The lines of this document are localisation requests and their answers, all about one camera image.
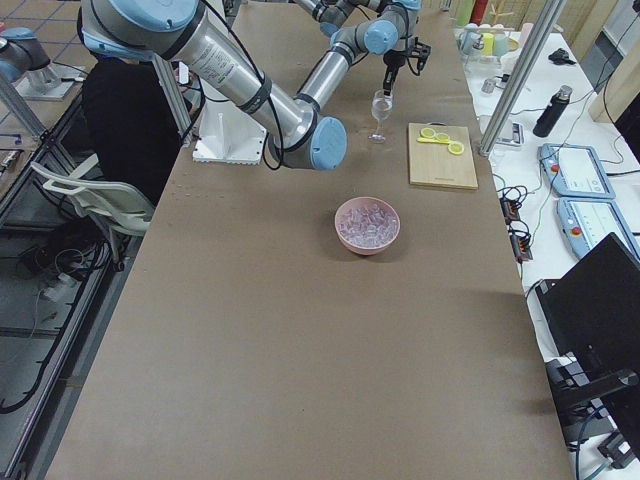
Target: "water bottle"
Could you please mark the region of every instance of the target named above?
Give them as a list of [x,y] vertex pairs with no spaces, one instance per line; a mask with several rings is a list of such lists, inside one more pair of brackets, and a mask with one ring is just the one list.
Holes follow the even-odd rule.
[[571,87],[563,85],[560,87],[560,90],[558,90],[558,93],[551,97],[549,105],[547,105],[547,108],[545,108],[536,122],[536,126],[533,129],[534,135],[537,137],[546,137],[551,133],[560,115],[562,115],[564,109],[569,105],[571,92],[573,92]]

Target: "clear glass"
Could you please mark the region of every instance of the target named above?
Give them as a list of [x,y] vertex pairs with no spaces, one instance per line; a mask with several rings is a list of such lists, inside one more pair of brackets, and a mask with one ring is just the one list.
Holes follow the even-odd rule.
[[369,140],[373,143],[384,143],[387,137],[384,136],[382,123],[391,115],[393,108],[393,94],[385,95],[384,90],[378,90],[373,95],[371,102],[371,115],[378,121],[376,131],[369,135]]

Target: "black monitor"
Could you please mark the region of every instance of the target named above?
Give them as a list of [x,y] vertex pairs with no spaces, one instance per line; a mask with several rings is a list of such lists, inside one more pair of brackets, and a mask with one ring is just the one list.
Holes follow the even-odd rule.
[[[640,375],[640,263],[615,234],[538,298],[559,353],[572,352],[590,382],[623,369]],[[600,399],[640,458],[640,385]]]

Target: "cutting board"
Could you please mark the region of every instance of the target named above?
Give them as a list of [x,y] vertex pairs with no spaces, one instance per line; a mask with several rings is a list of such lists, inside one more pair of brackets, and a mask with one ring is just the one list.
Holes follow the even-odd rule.
[[[418,143],[420,130],[431,127],[449,134],[452,140],[464,144],[462,155],[453,155],[447,145]],[[467,127],[443,127],[424,123],[409,124],[409,183],[436,187],[478,189],[476,169],[471,154]]]

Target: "bowl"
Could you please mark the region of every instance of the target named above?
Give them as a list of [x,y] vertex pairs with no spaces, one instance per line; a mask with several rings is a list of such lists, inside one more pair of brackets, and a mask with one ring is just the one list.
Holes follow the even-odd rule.
[[336,211],[334,226],[340,242],[359,255],[385,250],[400,233],[400,217],[387,202],[374,197],[356,197]]

